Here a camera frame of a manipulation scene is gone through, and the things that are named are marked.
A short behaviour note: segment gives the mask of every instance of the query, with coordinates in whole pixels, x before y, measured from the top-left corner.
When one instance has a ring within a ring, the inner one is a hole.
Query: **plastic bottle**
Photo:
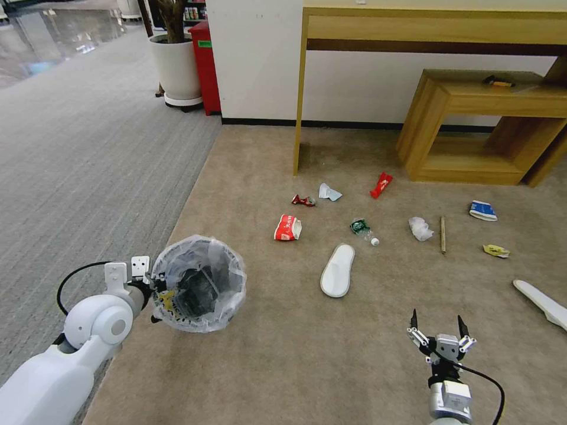
[[[352,230],[355,235],[358,235],[365,241],[370,242],[372,246],[376,246],[380,243],[363,218],[355,218],[350,224],[350,230]]]

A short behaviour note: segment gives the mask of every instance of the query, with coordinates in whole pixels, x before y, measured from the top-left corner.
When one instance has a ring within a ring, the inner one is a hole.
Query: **red cabinet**
[[[220,97],[217,73],[214,70],[213,46],[208,21],[195,25],[189,32],[193,36],[193,49],[195,49],[205,114],[211,115],[211,112],[220,112]]]

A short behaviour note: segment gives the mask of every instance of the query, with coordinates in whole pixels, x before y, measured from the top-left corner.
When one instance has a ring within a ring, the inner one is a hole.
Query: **black baseboard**
[[[223,124],[231,125],[268,125],[294,127],[295,120],[261,119],[261,118],[222,118]],[[367,129],[367,130],[401,130],[403,123],[373,123],[355,121],[311,121],[303,120],[302,127],[314,128],[343,128],[343,129]],[[439,131],[454,133],[491,133],[492,126],[471,126],[443,124]]]

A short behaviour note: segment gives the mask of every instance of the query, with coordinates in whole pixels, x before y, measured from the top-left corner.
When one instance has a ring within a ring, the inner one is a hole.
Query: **white wall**
[[[302,4],[207,0],[224,117],[295,119]],[[308,51],[303,119],[400,123],[423,68],[545,74],[552,63],[549,57]],[[455,116],[447,122],[492,125],[496,120]]]

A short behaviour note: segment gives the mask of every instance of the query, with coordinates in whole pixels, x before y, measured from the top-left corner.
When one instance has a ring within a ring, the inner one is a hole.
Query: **white slipper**
[[[340,298],[350,286],[350,266],[353,264],[354,248],[340,244],[333,252],[321,274],[321,290],[330,297]]]
[[[556,303],[536,287],[528,282],[516,279],[512,282],[516,289],[527,296],[533,303],[540,307],[545,313],[545,317],[557,326],[561,326],[567,331],[567,309],[561,304]]]

